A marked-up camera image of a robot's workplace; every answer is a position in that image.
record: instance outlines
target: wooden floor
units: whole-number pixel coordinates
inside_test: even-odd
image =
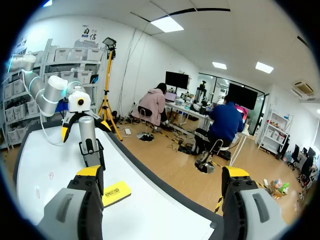
[[[193,130],[197,125],[197,122],[188,121],[184,128]],[[123,144],[143,164],[189,199],[211,211],[215,210],[221,195],[222,169],[220,167],[215,166],[215,171],[212,174],[201,173],[194,166],[197,157],[177,151],[178,145],[167,137],[160,133],[154,133],[154,141],[143,142],[136,138],[136,134],[146,130],[144,124],[121,125],[120,132],[122,135],[125,135],[125,127],[129,127],[132,134],[131,137],[123,138]],[[163,133],[173,138],[176,137],[172,132],[163,131]],[[182,135],[180,137],[184,139],[184,144],[193,142],[193,139],[188,139],[189,136]],[[19,147],[15,147],[9,152],[2,151],[2,156],[11,176],[13,175],[18,150]],[[214,156],[212,160],[223,166],[229,164],[218,156]],[[277,200],[277,202],[282,208],[282,216],[287,224],[292,223],[297,218],[299,213],[295,210],[296,203],[298,193],[302,191],[296,181],[297,170],[292,171],[284,162],[276,160],[273,155],[259,150],[249,137],[233,166],[246,170],[253,180],[262,184],[264,179],[270,182],[278,178],[282,179],[283,182],[290,183],[288,195]],[[221,207],[218,214],[223,214]]]

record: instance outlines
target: yellow tripod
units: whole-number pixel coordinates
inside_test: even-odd
[[[110,80],[110,70],[111,70],[112,61],[113,61],[113,59],[115,57],[116,57],[115,48],[112,48],[110,50],[110,53],[109,53],[109,60],[108,60],[108,65],[107,65],[107,69],[106,69],[105,87],[104,87],[104,99],[102,100],[102,103],[100,105],[98,115],[101,116],[101,113],[103,111],[103,120],[106,121],[108,118],[111,120],[113,128],[114,128],[119,140],[122,141],[123,138],[120,135],[120,133],[119,133],[119,131],[117,129],[117,126],[116,126],[116,124],[114,122],[113,116],[111,114],[112,109],[111,109],[110,103],[109,103],[108,98],[107,98],[107,94],[109,92],[108,88],[109,88],[109,80]]]

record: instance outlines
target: laptop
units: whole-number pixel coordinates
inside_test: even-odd
[[[165,94],[165,101],[168,103],[174,103],[176,100],[177,94],[172,92],[166,92]]]

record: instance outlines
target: pink jacket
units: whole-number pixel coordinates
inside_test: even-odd
[[[160,113],[164,111],[165,104],[166,100],[164,93],[158,88],[150,89],[147,94],[144,95],[143,98],[141,98],[141,100],[139,101],[139,106],[151,110],[152,115],[145,118],[144,111],[142,111],[141,119],[159,126],[161,119]],[[135,118],[140,118],[138,107],[135,108],[131,115]]]

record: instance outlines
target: white shelving unit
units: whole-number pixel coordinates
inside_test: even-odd
[[[258,149],[264,148],[271,153],[278,154],[279,147],[280,147],[280,150],[282,150],[282,148],[285,145],[285,142],[288,139],[288,136],[289,136],[288,128],[290,128],[291,121],[292,121],[291,119],[290,120],[286,119],[285,117],[274,112],[271,109],[268,113],[267,122],[263,126],[263,129],[262,129],[263,132],[262,132],[261,138],[258,141],[259,142]],[[270,124],[270,122],[277,123],[278,127]],[[278,132],[279,134],[284,135],[285,136],[284,140],[281,142],[273,138],[272,136],[267,135],[267,132],[269,131]]]
[[[99,81],[97,81],[96,83],[87,83],[87,84],[83,84],[83,86],[88,90],[88,88],[92,88],[92,92],[88,92],[88,94],[91,94],[91,106],[90,109],[93,110],[95,113],[97,113],[97,108],[100,106],[100,99],[102,99],[103,97],[103,91],[102,89],[104,89],[104,84],[105,84],[105,79],[106,79],[106,74],[107,74],[107,69],[105,66],[107,66],[107,56],[105,54],[105,52],[103,52],[102,54],[102,58],[101,61],[91,61],[91,60],[65,60],[65,61],[53,61],[53,62],[47,62],[48,56],[49,56],[49,52],[50,49],[52,47],[52,41],[53,39],[48,39],[45,49],[44,49],[44,53],[42,56],[42,61],[41,63],[36,63],[34,65],[33,70],[35,71],[35,69],[39,70],[39,76],[40,78],[42,78],[44,80],[44,74],[46,73],[51,73],[51,72],[62,72],[65,71],[65,69],[68,68],[80,68],[84,66],[85,70],[90,69],[93,71],[92,74],[97,74],[99,76]],[[4,94],[4,86],[5,84],[11,83],[12,82],[12,77],[16,74],[18,74],[20,72],[20,70],[15,71],[15,72],[10,72],[4,75],[5,81],[3,81],[3,93],[2,95],[5,96]],[[11,142],[10,138],[8,136],[8,130],[11,129],[10,125],[11,124],[15,124],[15,123],[19,123],[25,120],[30,120],[30,119],[34,119],[34,118],[39,118],[40,117],[40,113],[36,113],[36,114],[28,114],[26,113],[26,116],[24,118],[20,118],[20,119],[14,119],[11,121],[7,121],[6,115],[5,115],[5,110],[8,109],[6,108],[6,106],[10,103],[10,101],[14,101],[17,100],[18,98],[30,98],[29,94],[24,91],[15,95],[12,95],[11,97],[8,97],[6,99],[3,99],[2,101],[2,109],[1,109],[1,130],[4,136],[4,142],[3,144],[0,145],[0,149],[2,148],[8,148],[8,150],[10,149],[9,146],[11,146],[12,148],[14,148],[14,145],[16,144],[20,144],[22,142],[22,139],[15,141],[15,142]]]

